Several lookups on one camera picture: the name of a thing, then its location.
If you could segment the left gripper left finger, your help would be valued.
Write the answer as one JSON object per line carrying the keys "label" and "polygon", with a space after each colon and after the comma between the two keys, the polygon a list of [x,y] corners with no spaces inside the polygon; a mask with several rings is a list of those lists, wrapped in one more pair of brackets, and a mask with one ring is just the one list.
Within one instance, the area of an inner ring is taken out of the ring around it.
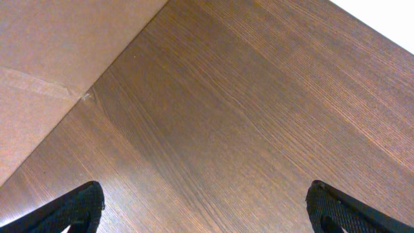
{"label": "left gripper left finger", "polygon": [[89,181],[33,212],[1,227],[1,232],[95,233],[105,199],[100,183]]}

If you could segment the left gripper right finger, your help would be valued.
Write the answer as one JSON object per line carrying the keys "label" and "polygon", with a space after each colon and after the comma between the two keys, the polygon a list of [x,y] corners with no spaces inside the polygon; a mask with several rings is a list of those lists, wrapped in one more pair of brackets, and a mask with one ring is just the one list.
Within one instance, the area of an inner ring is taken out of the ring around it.
{"label": "left gripper right finger", "polygon": [[413,233],[413,227],[320,180],[311,183],[305,201],[315,232]]}

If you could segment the brown cardboard box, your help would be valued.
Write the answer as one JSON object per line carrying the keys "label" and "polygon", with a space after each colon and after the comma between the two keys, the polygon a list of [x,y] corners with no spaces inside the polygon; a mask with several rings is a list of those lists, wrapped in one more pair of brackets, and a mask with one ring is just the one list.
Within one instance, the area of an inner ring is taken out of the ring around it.
{"label": "brown cardboard box", "polygon": [[166,0],[1,0],[6,181]]}

